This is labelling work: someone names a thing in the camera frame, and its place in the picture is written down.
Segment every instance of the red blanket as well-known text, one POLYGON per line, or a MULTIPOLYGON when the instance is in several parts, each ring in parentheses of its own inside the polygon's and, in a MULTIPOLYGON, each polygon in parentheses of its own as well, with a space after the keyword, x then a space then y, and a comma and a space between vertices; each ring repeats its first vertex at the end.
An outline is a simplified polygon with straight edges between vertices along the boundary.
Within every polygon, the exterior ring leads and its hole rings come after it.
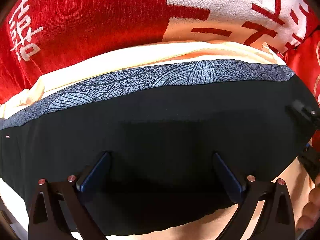
POLYGON ((0 103, 42 74, 108 51, 229 40, 283 53, 318 23, 304 0, 18 0, 0 27, 0 103))

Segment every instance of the gray patterned cloth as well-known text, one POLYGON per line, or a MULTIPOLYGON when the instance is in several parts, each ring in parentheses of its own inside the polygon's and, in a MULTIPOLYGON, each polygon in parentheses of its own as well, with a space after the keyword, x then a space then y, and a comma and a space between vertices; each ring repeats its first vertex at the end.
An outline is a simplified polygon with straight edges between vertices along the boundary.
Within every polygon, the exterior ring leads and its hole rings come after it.
POLYGON ((8 119, 0 119, 0 130, 24 125, 47 113, 154 87, 241 80, 280 82, 289 80, 293 75, 294 72, 286 65, 247 63, 233 59, 130 68, 87 79, 47 96, 8 119))

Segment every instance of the human hand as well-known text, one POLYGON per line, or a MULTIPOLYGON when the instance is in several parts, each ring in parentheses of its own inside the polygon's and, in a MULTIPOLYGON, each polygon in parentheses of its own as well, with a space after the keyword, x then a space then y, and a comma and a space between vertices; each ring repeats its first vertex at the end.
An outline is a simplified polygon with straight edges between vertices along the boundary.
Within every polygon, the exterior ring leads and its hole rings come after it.
POLYGON ((296 228, 310 229, 320 217, 320 174, 316 177, 316 187, 309 193, 309 202, 302 210, 296 228))

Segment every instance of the metal screw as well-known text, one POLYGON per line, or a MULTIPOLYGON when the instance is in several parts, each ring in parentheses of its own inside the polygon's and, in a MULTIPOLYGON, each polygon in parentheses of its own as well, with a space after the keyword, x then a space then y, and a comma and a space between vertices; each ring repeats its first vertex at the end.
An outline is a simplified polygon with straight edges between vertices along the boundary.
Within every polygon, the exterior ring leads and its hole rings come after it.
POLYGON ((69 177, 68 177, 68 181, 69 182, 73 182, 73 181, 75 181, 76 180, 76 176, 75 175, 70 175, 69 177))
POLYGON ((43 185, 45 183, 45 179, 40 179, 39 181, 38 181, 38 184, 39 185, 43 185))
POLYGON ((278 179, 278 183, 279 183, 280 185, 284 185, 284 184, 285 184, 285 181, 284 181, 283 179, 278 179))
POLYGON ((252 176, 252 175, 249 175, 247 177, 247 180, 250 181, 250 182, 254 182, 256 180, 256 178, 254 176, 252 176))

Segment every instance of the black cloth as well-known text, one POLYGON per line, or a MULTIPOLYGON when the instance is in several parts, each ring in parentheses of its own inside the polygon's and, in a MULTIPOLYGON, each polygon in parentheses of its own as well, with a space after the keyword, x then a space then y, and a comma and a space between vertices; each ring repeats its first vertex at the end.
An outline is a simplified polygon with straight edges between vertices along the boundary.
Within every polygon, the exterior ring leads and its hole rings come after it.
POLYGON ((40 178, 65 180, 111 150, 109 181, 86 200, 89 213, 105 235, 163 230, 232 205, 213 171, 213 150, 244 175, 278 176, 315 131, 302 132, 287 112, 296 99, 318 111, 296 75, 164 86, 73 107, 2 130, 0 175, 29 211, 40 178))

